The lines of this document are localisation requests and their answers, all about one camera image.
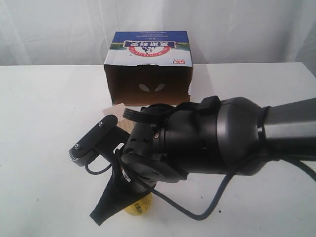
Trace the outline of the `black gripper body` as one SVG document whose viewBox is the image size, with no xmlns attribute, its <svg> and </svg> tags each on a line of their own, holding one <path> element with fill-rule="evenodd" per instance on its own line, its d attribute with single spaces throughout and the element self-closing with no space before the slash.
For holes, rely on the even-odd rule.
<svg viewBox="0 0 316 237">
<path fill-rule="evenodd" d="M 166 144 L 166 132 L 172 116 L 189 111 L 189 103 L 124 110 L 123 117 L 133 121 L 134 128 L 122 152 L 122 171 L 130 178 L 133 192 L 144 193 L 157 182 L 177 183 L 187 179 L 189 173 L 173 159 L 176 148 Z"/>
</svg>

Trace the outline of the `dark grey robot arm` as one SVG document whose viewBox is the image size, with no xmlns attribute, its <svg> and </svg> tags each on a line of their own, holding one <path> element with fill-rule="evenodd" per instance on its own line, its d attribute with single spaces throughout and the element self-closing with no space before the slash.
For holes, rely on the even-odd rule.
<svg viewBox="0 0 316 237">
<path fill-rule="evenodd" d="M 112 171 L 90 214 L 98 225 L 148 194 L 194 220 L 204 220 L 234 176 L 254 175 L 270 161 L 286 161 L 316 177 L 305 164 L 316 159 L 315 99 L 260 107 L 243 97 L 210 96 L 200 103 L 125 109 L 123 117 L 134 122 L 132 132 L 111 122 L 96 141 Z M 191 173 L 224 175 L 202 214 L 190 212 L 155 189 L 158 182 L 177 183 Z"/>
</svg>

